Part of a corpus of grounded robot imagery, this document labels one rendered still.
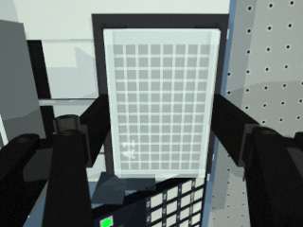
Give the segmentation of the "clear multi-well plate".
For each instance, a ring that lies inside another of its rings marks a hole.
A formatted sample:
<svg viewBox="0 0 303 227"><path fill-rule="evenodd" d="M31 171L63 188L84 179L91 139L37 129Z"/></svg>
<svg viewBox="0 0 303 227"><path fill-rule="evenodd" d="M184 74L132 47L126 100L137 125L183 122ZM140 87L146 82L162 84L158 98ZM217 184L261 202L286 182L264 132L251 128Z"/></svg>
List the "clear multi-well plate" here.
<svg viewBox="0 0 303 227"><path fill-rule="evenodd" d="M204 178L221 32L126 28L103 35L115 175Z"/></svg>

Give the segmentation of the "white and black benchtop lab machine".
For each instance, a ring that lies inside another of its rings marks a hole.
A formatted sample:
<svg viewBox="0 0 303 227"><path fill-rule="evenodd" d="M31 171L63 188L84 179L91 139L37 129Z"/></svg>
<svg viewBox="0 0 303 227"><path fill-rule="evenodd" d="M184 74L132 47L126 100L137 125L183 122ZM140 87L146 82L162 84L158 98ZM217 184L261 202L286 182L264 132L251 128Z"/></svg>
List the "white and black benchtop lab machine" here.
<svg viewBox="0 0 303 227"><path fill-rule="evenodd" d="M214 94L225 97L236 5L0 0L0 149L25 133L48 138L54 118L81 116L108 95L104 28L219 29ZM110 129L93 167L86 168L95 227L207 227L218 148L210 129L204 178L118 178Z"/></svg>

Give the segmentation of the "grey perforated base plate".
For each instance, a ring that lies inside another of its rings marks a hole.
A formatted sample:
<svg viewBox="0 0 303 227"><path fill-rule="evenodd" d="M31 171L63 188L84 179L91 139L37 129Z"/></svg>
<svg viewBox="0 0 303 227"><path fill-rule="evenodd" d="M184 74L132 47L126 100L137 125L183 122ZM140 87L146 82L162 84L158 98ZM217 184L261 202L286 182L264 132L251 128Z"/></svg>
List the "grey perforated base plate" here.
<svg viewBox="0 0 303 227"><path fill-rule="evenodd" d="M303 131L303 0L237 0L225 98L261 126ZM207 227L250 227L244 167L219 143Z"/></svg>

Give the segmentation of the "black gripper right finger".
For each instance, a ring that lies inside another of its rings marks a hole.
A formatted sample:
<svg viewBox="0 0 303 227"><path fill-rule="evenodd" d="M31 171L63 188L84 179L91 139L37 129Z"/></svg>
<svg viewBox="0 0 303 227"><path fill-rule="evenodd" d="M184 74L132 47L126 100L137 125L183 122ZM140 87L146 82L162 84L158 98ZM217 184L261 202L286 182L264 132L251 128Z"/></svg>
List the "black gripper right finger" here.
<svg viewBox="0 0 303 227"><path fill-rule="evenodd" d="M250 227L303 227L303 131L284 137L220 94L210 129L237 167L245 167Z"/></svg>

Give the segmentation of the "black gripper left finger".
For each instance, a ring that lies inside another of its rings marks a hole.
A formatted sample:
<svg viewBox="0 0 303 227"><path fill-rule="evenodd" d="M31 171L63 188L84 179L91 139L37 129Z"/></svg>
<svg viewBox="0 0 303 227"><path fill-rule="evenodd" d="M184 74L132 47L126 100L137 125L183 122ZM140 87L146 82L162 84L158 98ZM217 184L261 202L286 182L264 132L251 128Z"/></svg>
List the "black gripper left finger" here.
<svg viewBox="0 0 303 227"><path fill-rule="evenodd" d="M0 227L23 227L47 181L42 227L95 227L86 168L111 128L108 95L53 125L48 138L25 133L0 149Z"/></svg>

